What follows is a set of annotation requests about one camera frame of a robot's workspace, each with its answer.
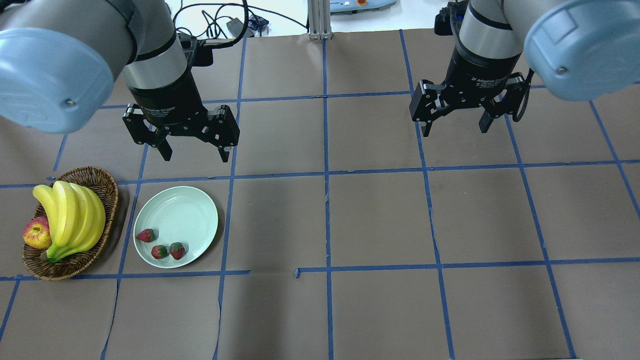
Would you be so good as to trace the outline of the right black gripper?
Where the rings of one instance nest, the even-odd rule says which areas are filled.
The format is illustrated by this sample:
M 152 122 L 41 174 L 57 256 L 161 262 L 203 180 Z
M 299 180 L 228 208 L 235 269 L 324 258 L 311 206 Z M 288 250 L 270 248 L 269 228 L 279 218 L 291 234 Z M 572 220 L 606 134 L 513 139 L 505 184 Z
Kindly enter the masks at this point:
M 409 103 L 411 120 L 425 138 L 434 122 L 445 116 L 443 106 L 454 110 L 482 106 L 478 121 L 482 133 L 504 115 L 512 116 L 515 123 L 521 121 L 530 98 L 531 72 L 525 77 L 513 73 L 520 57 L 486 58 L 456 46 L 442 84 L 419 80 Z

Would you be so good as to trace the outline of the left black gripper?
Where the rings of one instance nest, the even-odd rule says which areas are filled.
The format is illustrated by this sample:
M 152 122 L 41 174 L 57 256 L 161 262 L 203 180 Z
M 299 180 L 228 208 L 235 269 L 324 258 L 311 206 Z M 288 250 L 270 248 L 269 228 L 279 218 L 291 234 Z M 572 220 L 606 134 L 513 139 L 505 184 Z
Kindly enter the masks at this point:
M 238 122 L 228 105 L 205 108 L 192 71 L 159 88 L 142 88 L 130 80 L 126 86 L 134 102 L 126 107 L 122 121 L 136 144 L 149 145 L 169 162 L 173 149 L 167 137 L 194 137 L 215 146 L 222 162 L 229 162 L 231 149 L 239 143 Z

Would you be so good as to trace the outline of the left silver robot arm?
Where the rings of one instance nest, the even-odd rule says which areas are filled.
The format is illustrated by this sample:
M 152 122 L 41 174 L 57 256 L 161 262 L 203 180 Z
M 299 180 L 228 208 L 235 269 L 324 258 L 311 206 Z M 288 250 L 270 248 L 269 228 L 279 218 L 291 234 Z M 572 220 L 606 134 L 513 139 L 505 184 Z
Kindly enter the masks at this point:
M 240 129 L 228 105 L 202 103 L 192 68 L 213 63 L 210 44 L 178 31 L 163 0 L 3 0 L 2 118 L 44 133 L 82 129 L 123 76 L 134 102 L 132 140 L 169 161 L 167 137 L 192 137 L 228 162 Z

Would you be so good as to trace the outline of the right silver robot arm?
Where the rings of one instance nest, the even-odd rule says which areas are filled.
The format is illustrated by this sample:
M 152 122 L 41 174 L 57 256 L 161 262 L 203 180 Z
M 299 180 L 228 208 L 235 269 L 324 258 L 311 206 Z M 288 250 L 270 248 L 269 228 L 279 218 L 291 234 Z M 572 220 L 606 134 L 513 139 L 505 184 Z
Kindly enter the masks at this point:
M 454 38 L 444 80 L 422 79 L 409 114 L 423 137 L 434 121 L 483 109 L 478 128 L 521 120 L 534 76 L 565 101 L 591 101 L 639 80 L 637 0 L 454 0 L 434 33 Z

